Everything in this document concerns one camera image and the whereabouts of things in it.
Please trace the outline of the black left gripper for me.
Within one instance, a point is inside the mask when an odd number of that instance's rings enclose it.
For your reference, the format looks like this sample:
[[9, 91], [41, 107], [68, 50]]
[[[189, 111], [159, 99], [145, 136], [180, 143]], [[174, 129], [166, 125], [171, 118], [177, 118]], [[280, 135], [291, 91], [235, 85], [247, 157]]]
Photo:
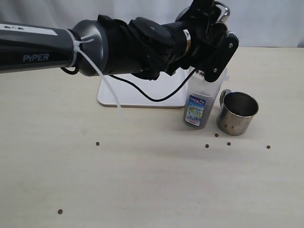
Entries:
[[192, 25], [208, 31], [210, 26], [217, 22], [220, 15], [221, 8], [215, 0], [194, 0], [177, 16], [174, 25], [188, 30], [190, 48], [181, 59], [169, 64], [166, 71], [168, 75], [173, 75], [178, 68], [194, 67], [204, 73], [207, 82], [217, 81], [238, 49], [238, 37], [232, 31], [227, 31], [220, 42], [213, 45], [199, 37], [197, 30]]

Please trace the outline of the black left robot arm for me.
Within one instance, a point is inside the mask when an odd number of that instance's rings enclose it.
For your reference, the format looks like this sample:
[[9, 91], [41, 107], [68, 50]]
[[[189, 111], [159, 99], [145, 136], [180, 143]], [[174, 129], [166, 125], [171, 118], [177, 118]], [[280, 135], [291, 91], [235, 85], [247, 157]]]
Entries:
[[131, 74], [156, 80], [177, 69], [202, 71], [216, 81], [239, 46], [226, 26], [229, 8], [215, 0], [195, 0], [173, 23], [137, 17], [126, 23], [106, 15], [82, 20], [71, 29], [12, 22], [0, 24], [3, 73], [59, 67], [85, 76]]

